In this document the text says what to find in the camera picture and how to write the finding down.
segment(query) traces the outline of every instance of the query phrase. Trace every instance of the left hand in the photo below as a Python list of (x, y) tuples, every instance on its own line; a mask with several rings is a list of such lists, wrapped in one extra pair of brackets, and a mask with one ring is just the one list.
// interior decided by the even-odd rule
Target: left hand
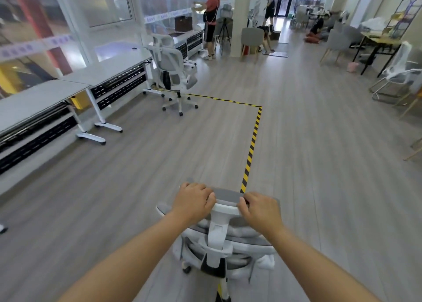
[(188, 227), (204, 219), (216, 202), (215, 193), (205, 184), (184, 182), (174, 199), (171, 211)]

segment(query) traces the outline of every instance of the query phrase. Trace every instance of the red pillar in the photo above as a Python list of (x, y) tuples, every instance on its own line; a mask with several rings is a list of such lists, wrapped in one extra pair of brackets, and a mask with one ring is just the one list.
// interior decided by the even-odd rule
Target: red pillar
[[(42, 9), (40, 0), (17, 0), (25, 14), (28, 22), (34, 28), (35, 33), (39, 38), (48, 38), (54, 36), (47, 18)], [(72, 72), (69, 63), (60, 47), (53, 48), (47, 51), (53, 65), (60, 69), (63, 75)]]

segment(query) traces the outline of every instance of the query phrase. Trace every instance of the hand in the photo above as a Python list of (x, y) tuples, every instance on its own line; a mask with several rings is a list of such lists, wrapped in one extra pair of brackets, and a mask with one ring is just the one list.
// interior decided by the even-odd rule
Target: hand
[(284, 229), (278, 202), (257, 192), (246, 193), (237, 205), (246, 222), (267, 240)]
[(174, 199), (171, 211), (188, 227), (204, 219), (216, 202), (213, 190), (205, 184), (184, 182)]

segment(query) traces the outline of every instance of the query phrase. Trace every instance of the red shirt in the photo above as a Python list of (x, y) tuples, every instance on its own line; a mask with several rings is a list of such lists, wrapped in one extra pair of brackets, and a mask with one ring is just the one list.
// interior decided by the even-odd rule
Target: red shirt
[[(217, 7), (220, 6), (220, 0), (208, 0), (207, 3), (207, 12), (215, 10)], [(207, 22), (210, 25), (216, 25), (216, 22)]]

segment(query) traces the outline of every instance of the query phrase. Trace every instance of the black table leg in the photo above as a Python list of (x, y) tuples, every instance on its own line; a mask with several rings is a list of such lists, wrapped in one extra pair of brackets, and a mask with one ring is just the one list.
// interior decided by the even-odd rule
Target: black table leg
[(359, 48), (357, 49), (357, 52), (356, 52), (355, 58), (353, 59), (353, 61), (352, 61), (352, 62), (354, 62), (354, 61), (355, 61), (355, 59), (356, 59), (356, 57), (359, 55), (360, 49), (362, 48), (362, 45), (363, 45), (363, 42), (364, 42), (364, 41), (365, 41), (365, 37), (364, 37), (364, 38), (362, 38), (362, 40), (360, 41)]
[(388, 64), (390, 64), (391, 60), (393, 59), (393, 57), (396, 55), (396, 53), (398, 52), (398, 49), (400, 48), (401, 44), (396, 48), (396, 50), (394, 51), (393, 54), (391, 54), (390, 58), (388, 59), (387, 63), (385, 63), (384, 67), (382, 68), (381, 72), (379, 72), (377, 77), (380, 77), (382, 72), (387, 68)]
[(378, 52), (378, 50), (379, 50), (379, 47), (380, 47), (380, 44), (377, 44), (377, 45), (374, 47), (374, 49), (373, 49), (372, 53), (369, 55), (368, 59), (366, 60), (365, 67), (363, 68), (363, 70), (362, 70), (362, 72), (361, 72), (361, 75), (363, 75), (363, 74), (364, 74), (364, 72), (366, 71), (366, 69), (367, 69), (367, 67), (368, 67), (368, 65), (369, 65), (369, 62), (371, 62), (371, 64), (373, 63), (373, 59), (375, 58), (375, 55), (377, 54), (377, 52)]

